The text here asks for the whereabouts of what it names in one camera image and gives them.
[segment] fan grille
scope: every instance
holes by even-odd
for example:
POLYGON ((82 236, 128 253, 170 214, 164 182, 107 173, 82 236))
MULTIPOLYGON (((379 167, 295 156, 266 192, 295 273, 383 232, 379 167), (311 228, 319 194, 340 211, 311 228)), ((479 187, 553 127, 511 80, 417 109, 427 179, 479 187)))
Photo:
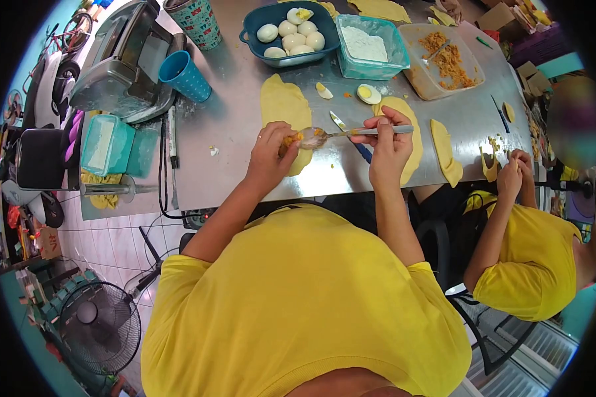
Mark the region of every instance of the fan grille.
POLYGON ((60 314, 60 337, 80 366, 108 375, 117 374, 132 361, 141 341, 141 320, 135 302, 127 296, 111 283, 92 282, 65 300, 60 314), (78 307, 85 302, 96 307, 95 319, 87 324, 77 317, 78 307))

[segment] tile floor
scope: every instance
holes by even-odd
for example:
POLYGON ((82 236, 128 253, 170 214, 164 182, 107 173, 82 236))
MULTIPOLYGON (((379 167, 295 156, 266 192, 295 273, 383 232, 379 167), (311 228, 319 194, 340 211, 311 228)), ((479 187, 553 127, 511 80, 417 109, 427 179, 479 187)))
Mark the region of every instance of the tile floor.
MULTIPOLYGON (((79 192, 58 192, 64 209, 64 223, 58 229, 58 237, 64 259, 64 268, 77 265, 84 270, 90 268, 100 279, 124 288, 126 283, 142 271, 150 269, 154 259, 147 249, 139 231, 142 226, 159 254, 163 258, 176 253, 179 240, 184 233, 192 232, 183 227, 180 220, 159 216, 159 213, 145 213, 108 219, 83 220, 79 192)), ((159 278, 155 280, 136 301, 142 324, 142 338, 150 322, 153 298, 156 296, 159 278)), ((131 385, 141 390, 140 350, 133 362, 121 374, 131 385)))

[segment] boiled egg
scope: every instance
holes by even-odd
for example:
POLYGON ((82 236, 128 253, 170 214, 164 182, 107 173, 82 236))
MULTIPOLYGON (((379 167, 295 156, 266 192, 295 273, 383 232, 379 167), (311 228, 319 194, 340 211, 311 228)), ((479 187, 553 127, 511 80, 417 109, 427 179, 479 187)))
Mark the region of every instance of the boiled egg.
POLYGON ((278 25, 278 34, 280 37, 285 37, 294 33, 298 33, 298 27, 288 20, 284 20, 278 25))
POLYGON ((313 11, 306 8, 292 8, 287 12, 287 20, 294 25, 300 25, 313 16, 313 11))
POLYGON ((307 36, 307 40, 305 40, 304 43, 313 48, 314 51, 320 51, 325 48, 325 36, 322 36, 322 33, 320 32, 313 32, 307 36))
POLYGON ((304 21, 298 25, 298 33, 308 37, 311 33, 317 32, 318 28, 312 21, 304 21))
POLYGON ((285 51, 291 51, 293 47, 303 46, 307 37, 302 36, 300 33, 290 34, 283 37, 283 48, 285 51))
POLYGON ((282 58, 286 57, 287 53, 282 48, 269 47, 267 50, 265 50, 263 55, 267 58, 282 58))
POLYGON ((256 32, 256 37, 258 37, 262 43, 270 43, 278 37, 278 28, 271 23, 263 25, 258 32, 256 32))
POLYGON ((298 55, 298 54, 304 54, 307 52, 313 52, 313 48, 306 46, 306 45, 295 46, 291 50, 289 50, 289 55, 298 55))
POLYGON ((382 95, 375 89, 375 87, 368 84, 360 84, 357 93, 360 99, 369 105, 377 105, 382 100, 382 95))
POLYGON ((331 91, 320 82, 316 83, 316 91, 318 91, 318 95, 324 99, 332 99, 334 97, 331 91))

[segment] blue cup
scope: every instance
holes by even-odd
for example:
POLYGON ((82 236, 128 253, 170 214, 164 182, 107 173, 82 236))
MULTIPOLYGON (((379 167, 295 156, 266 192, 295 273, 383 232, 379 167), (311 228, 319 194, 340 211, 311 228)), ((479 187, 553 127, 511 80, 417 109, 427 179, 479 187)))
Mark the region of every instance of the blue cup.
POLYGON ((194 65, 187 51, 177 51, 163 60, 159 80, 179 91, 196 103, 203 102, 212 93, 212 87, 194 65))

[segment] knife handle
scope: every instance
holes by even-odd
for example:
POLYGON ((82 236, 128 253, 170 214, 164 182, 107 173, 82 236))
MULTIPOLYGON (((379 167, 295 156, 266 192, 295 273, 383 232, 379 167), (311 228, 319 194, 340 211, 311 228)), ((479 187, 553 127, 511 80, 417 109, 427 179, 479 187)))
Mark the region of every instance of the knife handle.
POLYGON ((364 147, 363 144, 356 144, 354 141, 351 140, 351 138, 349 138, 349 141, 355 146, 358 152, 360 152, 362 158, 370 164, 371 160, 373 159, 373 154, 366 147, 364 147))

